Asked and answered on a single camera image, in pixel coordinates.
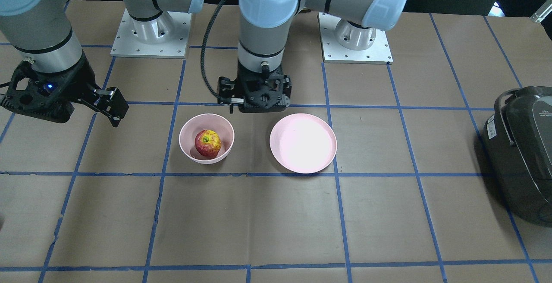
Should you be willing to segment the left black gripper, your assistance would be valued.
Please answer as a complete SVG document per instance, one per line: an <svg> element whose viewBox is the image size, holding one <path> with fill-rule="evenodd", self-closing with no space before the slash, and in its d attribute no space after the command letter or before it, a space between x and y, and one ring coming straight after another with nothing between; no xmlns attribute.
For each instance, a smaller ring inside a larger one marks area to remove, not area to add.
<svg viewBox="0 0 552 283"><path fill-rule="evenodd" d="M264 65L261 72L254 72L239 63L235 80L218 78L217 102L230 105L231 113L234 105L243 113L282 112L291 104L291 93L291 78L282 65L273 71Z"/></svg>

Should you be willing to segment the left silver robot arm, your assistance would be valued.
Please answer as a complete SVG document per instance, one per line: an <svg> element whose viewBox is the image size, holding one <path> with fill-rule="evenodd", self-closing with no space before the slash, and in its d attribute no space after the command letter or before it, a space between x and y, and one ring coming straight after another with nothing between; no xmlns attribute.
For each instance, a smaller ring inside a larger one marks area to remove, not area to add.
<svg viewBox="0 0 552 283"><path fill-rule="evenodd" d="M243 113L281 112L290 106L292 80L282 60L292 22L304 9L337 16L342 44L352 50L351 34L398 22L408 0L238 0L240 29L237 76L219 77L211 94L218 104L238 106Z"/></svg>

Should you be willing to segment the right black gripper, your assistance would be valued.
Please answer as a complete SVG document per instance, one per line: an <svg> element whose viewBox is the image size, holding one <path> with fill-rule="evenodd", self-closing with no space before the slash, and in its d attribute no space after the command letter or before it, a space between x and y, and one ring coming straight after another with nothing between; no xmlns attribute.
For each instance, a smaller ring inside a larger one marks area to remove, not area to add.
<svg viewBox="0 0 552 283"><path fill-rule="evenodd" d="M117 128L129 105L120 90L97 88L90 63L82 53L71 68L56 73L37 72L31 59L24 59L13 72L7 91L1 98L6 110L54 123L67 122L73 103L82 104L105 115Z"/></svg>

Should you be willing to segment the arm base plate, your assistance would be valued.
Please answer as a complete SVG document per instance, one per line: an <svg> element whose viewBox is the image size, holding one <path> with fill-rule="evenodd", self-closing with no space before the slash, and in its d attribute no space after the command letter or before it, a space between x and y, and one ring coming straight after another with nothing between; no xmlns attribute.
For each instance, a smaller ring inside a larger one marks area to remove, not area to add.
<svg viewBox="0 0 552 283"><path fill-rule="evenodd" d="M124 11L110 54L126 58L185 59L193 16L163 12L147 22L135 20Z"/></svg>
<svg viewBox="0 0 552 283"><path fill-rule="evenodd" d="M393 63L385 31L356 27L347 20L319 13L320 39L325 63Z"/></svg>

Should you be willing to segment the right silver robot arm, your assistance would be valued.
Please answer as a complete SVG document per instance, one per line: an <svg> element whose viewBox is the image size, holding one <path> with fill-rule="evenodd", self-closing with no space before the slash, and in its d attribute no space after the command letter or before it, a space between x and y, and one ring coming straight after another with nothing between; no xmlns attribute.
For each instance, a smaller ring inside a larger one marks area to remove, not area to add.
<svg viewBox="0 0 552 283"><path fill-rule="evenodd" d="M102 89L65 14L69 0L1 0L1 32L22 56L1 106L54 123L67 122L73 104L105 115L117 127L128 111L122 92ZM183 58L192 14L204 0L123 0L125 11L111 54Z"/></svg>

